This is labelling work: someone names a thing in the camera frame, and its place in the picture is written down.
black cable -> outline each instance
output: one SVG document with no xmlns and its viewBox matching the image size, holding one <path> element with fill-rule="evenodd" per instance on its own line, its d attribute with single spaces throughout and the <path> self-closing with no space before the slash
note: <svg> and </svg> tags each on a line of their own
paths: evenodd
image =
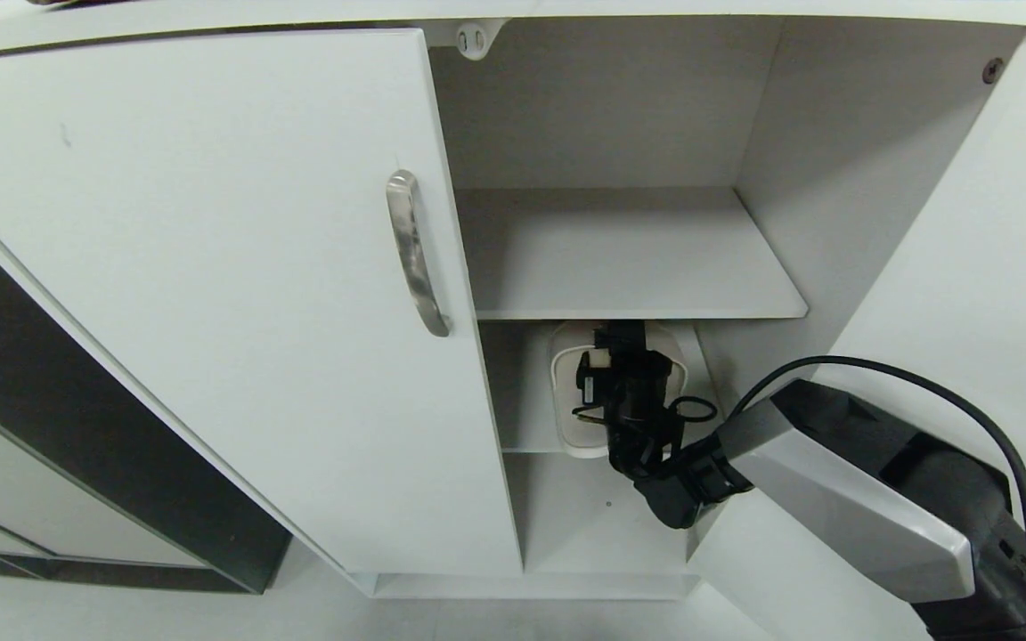
<svg viewBox="0 0 1026 641">
<path fill-rule="evenodd" d="M 1000 450 L 1004 453 L 1004 458 L 1009 459 L 1009 466 L 1011 467 L 1011 472 L 1013 472 L 1013 477 L 1016 479 L 1016 491 L 1019 494 L 1019 506 L 1023 511 L 1023 535 L 1026 538 L 1026 468 L 1023 467 L 1023 458 L 1019 455 L 1019 451 L 1013 442 L 1010 441 L 1009 435 L 1004 434 L 1000 426 L 997 426 L 989 415 L 985 414 L 984 411 L 972 404 L 972 402 L 965 401 L 963 397 L 960 397 L 954 391 L 949 390 L 938 383 L 931 382 L 929 378 L 921 376 L 920 374 L 915 374 L 909 372 L 907 369 L 895 368 L 893 365 L 886 365 L 884 362 L 878 361 L 868 361 L 866 358 L 854 358 L 852 356 L 807 356 L 806 358 L 799 358 L 797 361 L 787 362 L 786 365 L 781 366 L 781 368 L 775 369 L 766 377 L 762 378 L 761 382 L 754 383 L 754 387 L 750 388 L 750 391 L 745 394 L 744 397 L 739 399 L 738 404 L 734 406 L 731 410 L 727 419 L 738 416 L 742 413 L 742 410 L 746 409 L 746 406 L 750 405 L 750 401 L 753 401 L 754 397 L 761 394 L 761 391 L 766 389 L 771 383 L 778 380 L 786 372 L 791 372 L 791 370 L 804 368 L 806 365 L 850 365 L 852 368 L 863 368 L 872 369 L 875 372 L 880 372 L 883 374 L 891 374 L 891 376 L 901 378 L 901 380 L 913 383 L 916 387 L 923 388 L 930 393 L 936 394 L 945 401 L 951 402 L 951 404 L 956 405 L 964 414 L 969 414 L 970 417 L 977 422 L 986 433 L 989 433 L 992 437 L 992 441 L 996 442 L 996 445 L 1000 447 Z"/>
<path fill-rule="evenodd" d="M 683 405 L 684 402 L 690 402 L 692 404 L 695 405 L 702 405 L 705 408 L 709 409 L 710 411 L 708 414 L 704 414 L 702 416 L 684 416 L 683 414 L 679 413 L 679 406 Z M 709 422 L 711 418 L 719 415 L 719 408 L 716 407 L 715 404 L 713 404 L 713 402 L 708 401 L 706 398 L 699 398 L 697 396 L 680 396 L 679 398 L 675 399 L 675 401 L 672 401 L 672 404 L 668 405 L 667 408 L 671 410 L 674 414 L 678 415 L 679 418 L 683 419 L 683 423 L 706 423 Z"/>
</svg>

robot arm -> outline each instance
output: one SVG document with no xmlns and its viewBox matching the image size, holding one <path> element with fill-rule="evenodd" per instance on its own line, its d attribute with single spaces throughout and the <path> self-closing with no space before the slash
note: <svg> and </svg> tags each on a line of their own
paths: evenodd
<svg viewBox="0 0 1026 641">
<path fill-rule="evenodd" d="M 628 349 L 643 350 L 642 342 L 616 346 Z M 663 370 L 652 354 L 613 354 L 615 374 L 583 368 L 578 386 L 597 382 L 611 466 L 660 521 L 692 527 L 757 487 L 911 604 L 933 638 L 1026 640 L 1026 532 L 1002 472 L 844 391 L 805 380 L 745 410 L 740 404 L 702 441 L 668 446 L 683 434 L 683 417 L 664 407 L 659 385 L 655 393 L 644 388 Z M 632 372 L 631 362 L 644 365 Z"/>
</svg>

white container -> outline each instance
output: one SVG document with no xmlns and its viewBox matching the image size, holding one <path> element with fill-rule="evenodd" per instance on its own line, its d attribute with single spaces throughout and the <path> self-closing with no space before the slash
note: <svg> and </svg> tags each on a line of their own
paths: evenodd
<svg viewBox="0 0 1026 641">
<path fill-rule="evenodd" d="M 582 405 L 578 388 L 578 366 L 587 350 L 595 349 L 593 331 L 601 323 L 595 320 L 569 320 L 561 324 L 549 342 L 552 356 L 553 409 L 557 414 L 557 437 L 565 454 L 577 458 L 601 458 L 607 455 L 607 430 L 595 423 L 582 422 L 573 409 Z M 687 367 L 683 364 L 683 350 L 675 336 L 653 320 L 644 321 L 647 349 L 656 350 L 672 360 L 672 373 L 667 380 L 665 405 L 675 401 L 687 386 Z M 587 411 L 590 416 L 602 417 L 602 409 Z"/>
</svg>

white floor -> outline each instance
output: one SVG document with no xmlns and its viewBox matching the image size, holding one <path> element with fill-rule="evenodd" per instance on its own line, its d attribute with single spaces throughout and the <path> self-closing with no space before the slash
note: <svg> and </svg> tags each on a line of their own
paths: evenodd
<svg viewBox="0 0 1026 641">
<path fill-rule="evenodd" d="M 679 604 L 376 601 L 302 545 L 264 597 L 0 578 L 0 641 L 295 641 L 333 638 L 768 641 L 712 588 Z"/>
</svg>

screw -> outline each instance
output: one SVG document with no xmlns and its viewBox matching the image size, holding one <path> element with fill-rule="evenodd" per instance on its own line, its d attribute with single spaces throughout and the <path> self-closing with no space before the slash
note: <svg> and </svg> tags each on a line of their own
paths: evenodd
<svg viewBox="0 0 1026 641">
<path fill-rule="evenodd" d="M 981 80 L 985 84 L 994 84 L 995 81 L 1000 80 L 1000 74 L 1004 72 L 1004 59 L 1002 57 L 992 57 L 989 64 L 984 65 L 984 73 L 981 74 Z"/>
</svg>

